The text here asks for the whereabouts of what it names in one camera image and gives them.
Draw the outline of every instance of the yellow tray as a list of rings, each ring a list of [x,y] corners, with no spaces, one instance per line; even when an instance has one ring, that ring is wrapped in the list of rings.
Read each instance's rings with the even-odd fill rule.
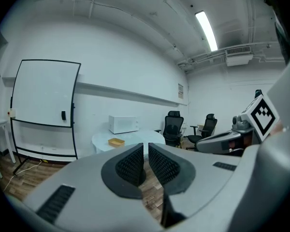
[[[113,146],[113,147],[117,148],[117,147],[124,146],[125,145],[125,141],[121,140],[119,138],[111,138],[110,140],[108,140],[108,144],[110,146]]]

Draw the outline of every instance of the whiteboard frame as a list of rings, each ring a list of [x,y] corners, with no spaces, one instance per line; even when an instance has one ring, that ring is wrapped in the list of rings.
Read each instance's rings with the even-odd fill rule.
[[[71,124],[70,124],[70,126],[58,126],[58,125],[40,124],[40,123],[34,123],[34,122],[28,122],[28,121],[23,121],[23,120],[18,120],[18,119],[10,118],[13,143],[14,143],[14,147],[15,147],[16,153],[17,153],[17,155],[18,155],[19,162],[20,162],[20,165],[15,169],[15,172],[16,172],[17,169],[18,169],[19,167],[21,167],[21,166],[24,164],[24,162],[29,158],[29,156],[28,156],[24,161],[21,161],[21,159],[20,159],[20,154],[18,153],[18,149],[21,149],[21,150],[23,150],[23,151],[27,151],[27,152],[31,152],[31,153],[35,153],[35,154],[38,154],[38,155],[47,155],[47,156],[56,156],[56,157],[74,157],[74,158],[78,159],[77,152],[76,152],[76,146],[75,146],[74,126],[73,126],[73,125],[74,125],[74,121],[73,121],[73,114],[74,114],[74,103],[73,103],[73,99],[74,99],[74,91],[75,91],[75,86],[76,86],[76,80],[77,80],[77,77],[78,77],[79,69],[81,68],[81,63],[70,62],[70,61],[62,61],[62,60],[52,60],[52,59],[23,59],[23,60],[21,60],[20,65],[19,65],[18,70],[17,70],[17,74],[16,74],[16,78],[15,78],[14,86],[13,86],[13,92],[12,92],[11,103],[10,103],[10,108],[11,108],[11,109],[12,109],[12,105],[13,105],[14,87],[15,87],[15,83],[16,83],[16,80],[17,80],[17,75],[18,75],[18,72],[19,72],[20,66],[21,66],[21,64],[22,64],[23,61],[54,61],[54,62],[73,63],[73,64],[78,64],[79,66],[78,66],[78,70],[77,70],[77,73],[76,73],[76,76],[75,76],[74,85],[73,85],[73,91],[72,91],[72,98],[71,98],[71,112],[70,112],[70,115],[71,115],[70,123],[71,123]],[[73,147],[74,147],[75,155],[48,154],[48,153],[44,153],[44,152],[38,152],[38,151],[33,151],[33,150],[25,149],[25,148],[22,148],[22,147],[18,147],[18,146],[16,145],[15,136],[14,136],[13,120],[15,120],[15,121],[19,121],[19,122],[28,123],[28,124],[41,125],[41,126],[51,126],[51,127],[61,127],[61,128],[71,128],[71,129],[72,129]]]

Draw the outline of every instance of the microwave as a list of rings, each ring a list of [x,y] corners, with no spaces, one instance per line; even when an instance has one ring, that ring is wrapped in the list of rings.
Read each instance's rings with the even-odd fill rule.
[[[137,117],[133,116],[111,116],[108,117],[108,129],[114,133],[125,133],[139,130]]]

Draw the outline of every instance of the round table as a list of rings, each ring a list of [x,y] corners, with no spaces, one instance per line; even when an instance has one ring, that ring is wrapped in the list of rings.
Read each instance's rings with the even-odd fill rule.
[[[113,134],[109,130],[104,133],[94,134],[91,138],[94,152],[99,154],[108,150],[115,149],[108,144],[108,140],[111,138],[119,138],[125,140],[125,146],[138,143],[144,144],[144,156],[148,155],[148,143],[165,144],[164,137],[153,130],[138,130],[127,133]]]

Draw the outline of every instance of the fluorescent light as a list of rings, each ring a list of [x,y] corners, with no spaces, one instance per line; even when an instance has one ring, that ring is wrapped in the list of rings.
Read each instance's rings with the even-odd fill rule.
[[[205,14],[204,11],[198,12],[195,14],[195,16],[197,17],[197,19],[199,20],[199,23],[201,24],[201,27],[203,28],[203,31],[207,37],[207,41],[209,43],[209,47],[211,48],[211,51],[217,51],[217,43],[216,43],[216,39],[214,36],[214,32],[212,30],[212,27],[209,23],[209,20]]]

